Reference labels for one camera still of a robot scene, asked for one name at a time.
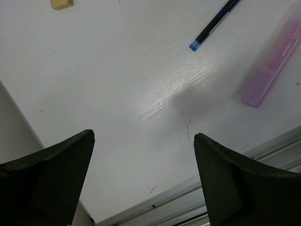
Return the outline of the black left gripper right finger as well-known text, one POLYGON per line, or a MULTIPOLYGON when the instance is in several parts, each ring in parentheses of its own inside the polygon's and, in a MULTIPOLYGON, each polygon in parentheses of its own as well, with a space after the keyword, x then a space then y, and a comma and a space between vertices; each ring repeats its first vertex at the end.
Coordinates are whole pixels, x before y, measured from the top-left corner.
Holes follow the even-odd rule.
POLYGON ((211 225, 300 225, 299 173, 255 161, 202 133, 194 150, 211 225))

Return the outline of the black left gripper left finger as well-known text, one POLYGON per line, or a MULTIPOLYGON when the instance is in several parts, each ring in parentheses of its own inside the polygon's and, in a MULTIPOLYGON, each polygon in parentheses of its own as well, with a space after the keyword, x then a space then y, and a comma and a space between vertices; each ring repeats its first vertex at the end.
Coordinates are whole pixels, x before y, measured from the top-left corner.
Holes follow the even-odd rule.
POLYGON ((84 130, 0 166, 2 226, 68 226, 74 219, 95 144, 84 130))

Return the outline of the purple pink highlighter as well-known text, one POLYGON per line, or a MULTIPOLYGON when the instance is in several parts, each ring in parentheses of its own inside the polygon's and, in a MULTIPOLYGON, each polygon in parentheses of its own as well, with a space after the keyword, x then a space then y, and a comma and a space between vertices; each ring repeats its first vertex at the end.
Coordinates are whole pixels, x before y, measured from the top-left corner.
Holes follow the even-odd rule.
POLYGON ((258 108, 301 44, 301 2, 288 8, 251 64, 235 101, 238 105, 258 108))

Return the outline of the blue capped gel pen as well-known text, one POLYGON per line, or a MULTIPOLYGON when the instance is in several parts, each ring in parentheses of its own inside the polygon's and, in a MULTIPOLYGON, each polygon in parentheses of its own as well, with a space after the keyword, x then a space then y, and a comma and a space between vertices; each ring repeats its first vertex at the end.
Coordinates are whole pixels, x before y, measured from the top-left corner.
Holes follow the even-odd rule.
POLYGON ((189 45, 189 48, 196 52, 203 42, 212 34, 219 24, 227 17, 227 15, 237 6, 241 0, 229 0, 207 24, 196 39, 189 45))

